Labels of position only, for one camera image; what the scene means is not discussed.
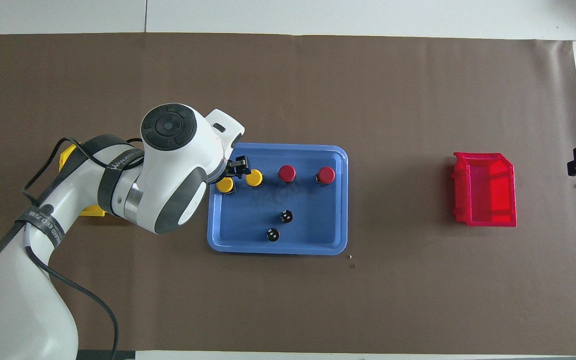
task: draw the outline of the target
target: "yellow plastic container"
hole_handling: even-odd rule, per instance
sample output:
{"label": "yellow plastic container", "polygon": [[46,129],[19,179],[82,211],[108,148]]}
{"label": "yellow plastic container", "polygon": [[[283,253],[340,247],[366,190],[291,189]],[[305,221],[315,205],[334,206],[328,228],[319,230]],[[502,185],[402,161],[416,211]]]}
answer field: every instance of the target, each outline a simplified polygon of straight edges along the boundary
{"label": "yellow plastic container", "polygon": [[[62,171],[62,167],[66,164],[66,160],[70,157],[71,153],[76,149],[75,145],[68,146],[66,150],[64,150],[61,155],[59,155],[59,171]],[[99,205],[92,205],[83,209],[81,217],[103,217],[106,216],[106,212],[99,207]]]}

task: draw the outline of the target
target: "blue plastic tray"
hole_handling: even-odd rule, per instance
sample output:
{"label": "blue plastic tray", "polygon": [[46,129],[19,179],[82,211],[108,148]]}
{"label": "blue plastic tray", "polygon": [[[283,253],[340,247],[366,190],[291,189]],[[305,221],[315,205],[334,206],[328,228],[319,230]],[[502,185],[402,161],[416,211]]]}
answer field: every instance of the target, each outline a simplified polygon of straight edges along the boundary
{"label": "blue plastic tray", "polygon": [[[237,193],[222,194],[210,186],[208,243],[229,253],[338,255],[348,243],[348,155],[331,145],[238,143],[234,159],[247,155],[252,169],[263,174],[263,185],[249,187],[236,178]],[[277,173],[291,165],[297,177],[290,185]],[[334,182],[318,185],[315,174],[325,166],[335,171]],[[290,210],[294,220],[282,223]],[[279,230],[279,240],[266,237]]]}

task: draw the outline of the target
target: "red button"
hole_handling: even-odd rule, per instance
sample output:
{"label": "red button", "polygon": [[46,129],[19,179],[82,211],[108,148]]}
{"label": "red button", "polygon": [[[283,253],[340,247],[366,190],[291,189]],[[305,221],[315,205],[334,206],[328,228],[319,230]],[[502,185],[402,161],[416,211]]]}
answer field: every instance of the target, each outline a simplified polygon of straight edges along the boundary
{"label": "red button", "polygon": [[284,165],[279,169],[279,178],[282,182],[290,184],[295,181],[295,177],[297,177],[297,171],[295,171],[294,167]]}
{"label": "red button", "polygon": [[317,182],[319,184],[328,185],[335,180],[335,171],[330,166],[322,167],[317,173]]}

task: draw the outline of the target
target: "cable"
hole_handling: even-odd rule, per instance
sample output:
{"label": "cable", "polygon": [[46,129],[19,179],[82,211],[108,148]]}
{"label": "cable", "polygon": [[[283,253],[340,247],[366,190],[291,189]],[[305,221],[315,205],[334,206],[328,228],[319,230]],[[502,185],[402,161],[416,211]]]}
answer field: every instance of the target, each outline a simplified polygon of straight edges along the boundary
{"label": "cable", "polygon": [[115,314],[113,313],[112,310],[110,310],[110,307],[108,307],[108,305],[106,305],[106,303],[103,300],[101,300],[99,296],[96,296],[96,294],[93,294],[93,292],[86,289],[86,287],[83,287],[82,285],[79,285],[76,282],[69,280],[65,276],[59,274],[57,271],[54,271],[54,269],[48,267],[48,265],[44,264],[37,257],[37,255],[35,255],[33,248],[30,247],[29,245],[25,246],[25,253],[28,254],[28,258],[30,258],[30,260],[32,260],[32,262],[37,267],[53,276],[53,278],[56,278],[62,283],[68,285],[69,287],[82,292],[86,296],[89,296],[90,299],[93,299],[96,303],[99,304],[99,306],[103,308],[103,310],[105,310],[105,312],[110,317],[110,320],[112,320],[112,328],[114,328],[114,339],[112,340],[112,352],[110,353],[110,360],[114,360],[115,354],[117,353],[117,343],[119,342],[119,324],[117,323],[117,318],[115,317]]}
{"label": "cable", "polygon": [[[48,157],[48,160],[43,164],[43,166],[39,169],[39,171],[37,171],[37,173],[34,174],[34,176],[30,179],[30,181],[28,181],[28,183],[23,187],[23,189],[21,189],[21,194],[23,194],[23,196],[28,198],[28,200],[30,200],[30,203],[35,207],[39,207],[39,201],[37,201],[37,199],[28,192],[28,189],[39,179],[39,177],[41,177],[41,175],[46,171],[46,169],[48,169],[48,166],[50,166],[50,164],[55,159],[57,151],[59,151],[59,148],[66,141],[71,142],[80,152],[83,153],[83,155],[86,156],[87,159],[91,160],[98,166],[102,168],[106,168],[108,166],[108,164],[104,164],[103,162],[99,161],[99,159],[94,157],[94,155],[90,153],[88,150],[86,150],[86,148],[82,147],[80,145],[80,142],[78,142],[77,140],[71,137],[62,137],[61,139],[59,139],[59,141],[57,141],[57,144],[55,144],[54,148],[52,149],[52,152],[50,153],[50,156]],[[142,139],[140,139],[139,137],[133,137],[131,139],[128,139],[128,141],[126,142],[130,143],[135,141],[142,141]],[[141,166],[141,164],[143,163],[144,158],[142,157],[141,159],[137,160],[137,162],[133,162],[132,164],[129,164],[128,166],[123,168],[123,171],[134,169],[138,166]]]}

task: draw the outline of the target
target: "yellow button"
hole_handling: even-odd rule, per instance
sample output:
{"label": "yellow button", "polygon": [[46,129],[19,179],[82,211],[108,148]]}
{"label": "yellow button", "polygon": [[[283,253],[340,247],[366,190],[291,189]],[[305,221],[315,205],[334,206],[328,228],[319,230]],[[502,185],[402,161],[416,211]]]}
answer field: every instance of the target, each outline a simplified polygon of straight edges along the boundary
{"label": "yellow button", "polygon": [[235,182],[231,177],[224,177],[219,182],[217,182],[217,190],[222,193],[229,193],[233,191],[235,187]]}
{"label": "yellow button", "polygon": [[258,187],[263,182],[264,176],[261,174],[261,171],[257,170],[256,168],[250,170],[250,174],[246,175],[246,184],[251,187]]}

